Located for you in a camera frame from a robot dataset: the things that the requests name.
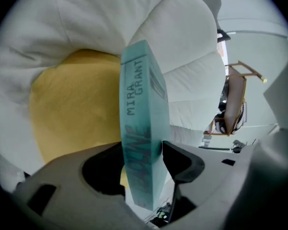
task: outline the teal book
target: teal book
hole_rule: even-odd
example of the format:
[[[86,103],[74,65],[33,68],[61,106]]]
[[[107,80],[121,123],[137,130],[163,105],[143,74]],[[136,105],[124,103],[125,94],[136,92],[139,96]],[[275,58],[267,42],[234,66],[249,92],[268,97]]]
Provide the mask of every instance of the teal book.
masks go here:
[[[133,201],[155,210],[168,172],[162,141],[170,125],[166,83],[146,40],[121,56],[120,135]]]

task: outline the yellow towel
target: yellow towel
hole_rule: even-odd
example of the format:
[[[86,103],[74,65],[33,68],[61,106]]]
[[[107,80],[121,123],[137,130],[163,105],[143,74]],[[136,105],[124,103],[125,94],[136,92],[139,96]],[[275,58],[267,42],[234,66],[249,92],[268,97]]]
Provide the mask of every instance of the yellow towel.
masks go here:
[[[120,59],[93,50],[71,54],[32,84],[34,136],[47,163],[120,141]]]

